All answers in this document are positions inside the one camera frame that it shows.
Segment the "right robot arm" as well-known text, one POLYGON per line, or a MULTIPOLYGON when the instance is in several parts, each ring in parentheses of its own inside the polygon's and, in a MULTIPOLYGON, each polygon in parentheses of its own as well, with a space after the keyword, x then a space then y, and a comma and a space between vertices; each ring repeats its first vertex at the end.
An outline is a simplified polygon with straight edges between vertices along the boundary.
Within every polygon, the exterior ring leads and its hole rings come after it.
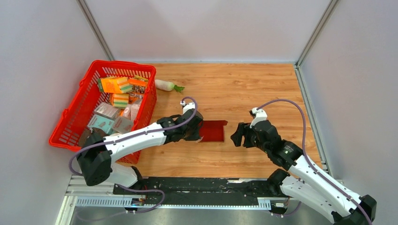
POLYGON ((273 196, 293 197, 335 225, 370 225, 375 219, 376 200, 359 195, 333 179, 293 142, 280 137, 268 120, 255 125, 239 123, 231 135, 234 145, 256 147, 279 168, 268 178, 273 196))

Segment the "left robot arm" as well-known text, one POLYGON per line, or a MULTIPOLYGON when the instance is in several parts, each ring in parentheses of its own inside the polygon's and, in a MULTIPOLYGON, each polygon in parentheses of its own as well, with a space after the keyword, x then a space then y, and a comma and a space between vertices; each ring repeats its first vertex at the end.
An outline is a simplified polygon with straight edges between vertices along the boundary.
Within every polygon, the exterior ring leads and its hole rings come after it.
POLYGON ((202 122, 203 116, 189 109, 182 115, 163 117, 147 127, 121 135, 102 137, 94 132, 77 155, 81 175, 89 187, 112 182, 125 186, 133 195, 139 194, 143 181, 132 168, 120 166, 117 161, 153 146, 198 140, 202 122))

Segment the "red paper box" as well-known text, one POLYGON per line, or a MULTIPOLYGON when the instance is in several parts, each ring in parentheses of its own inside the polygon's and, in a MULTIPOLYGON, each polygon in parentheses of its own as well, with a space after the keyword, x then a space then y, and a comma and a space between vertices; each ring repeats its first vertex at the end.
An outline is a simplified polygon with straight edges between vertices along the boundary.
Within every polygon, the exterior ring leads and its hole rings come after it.
POLYGON ((199 129, 200 142, 224 142, 226 120, 204 120, 199 129))

